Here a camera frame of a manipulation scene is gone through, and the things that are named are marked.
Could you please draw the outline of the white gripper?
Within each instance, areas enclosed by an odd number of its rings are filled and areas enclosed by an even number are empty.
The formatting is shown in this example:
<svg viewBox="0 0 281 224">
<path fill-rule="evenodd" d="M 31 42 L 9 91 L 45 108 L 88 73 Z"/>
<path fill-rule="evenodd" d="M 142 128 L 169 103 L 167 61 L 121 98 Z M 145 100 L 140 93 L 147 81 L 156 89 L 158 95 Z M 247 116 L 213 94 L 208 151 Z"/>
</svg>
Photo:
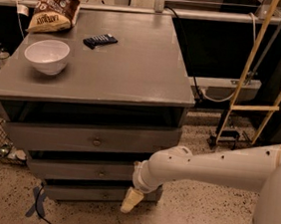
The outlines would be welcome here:
<svg viewBox="0 0 281 224">
<path fill-rule="evenodd" d="M 126 193 L 125 199 L 121 205 L 121 212 L 129 213 L 143 200 L 143 193 L 148 194 L 157 190 L 160 183 L 151 175 L 149 163 L 147 160 L 136 162 L 134 164 L 133 185 Z"/>
</svg>

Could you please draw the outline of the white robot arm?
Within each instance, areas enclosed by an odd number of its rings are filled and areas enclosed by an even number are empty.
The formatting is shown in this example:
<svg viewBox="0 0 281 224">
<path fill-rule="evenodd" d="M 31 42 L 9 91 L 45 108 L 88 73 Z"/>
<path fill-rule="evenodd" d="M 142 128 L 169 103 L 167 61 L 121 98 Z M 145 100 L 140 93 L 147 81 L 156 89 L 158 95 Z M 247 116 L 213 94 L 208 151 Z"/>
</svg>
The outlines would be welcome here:
<svg viewBox="0 0 281 224">
<path fill-rule="evenodd" d="M 134 164 L 121 210 L 130 212 L 165 182 L 194 180 L 257 192 L 251 224 L 281 224 L 281 143 L 195 155 L 184 145 Z"/>
</svg>

